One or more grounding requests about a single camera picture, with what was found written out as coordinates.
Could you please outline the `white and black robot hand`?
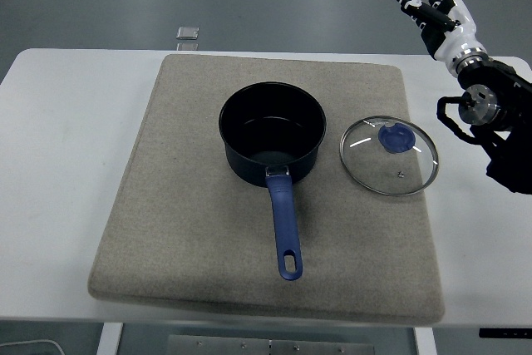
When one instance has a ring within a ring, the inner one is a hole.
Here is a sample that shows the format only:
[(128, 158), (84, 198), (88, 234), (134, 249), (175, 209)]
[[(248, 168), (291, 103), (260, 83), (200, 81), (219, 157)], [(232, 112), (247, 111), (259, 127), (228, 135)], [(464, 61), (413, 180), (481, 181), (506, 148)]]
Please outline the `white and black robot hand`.
[(463, 0), (396, 0), (400, 10), (420, 29), (429, 55), (443, 62), (451, 75), (473, 57), (488, 58), (476, 38), (476, 24)]

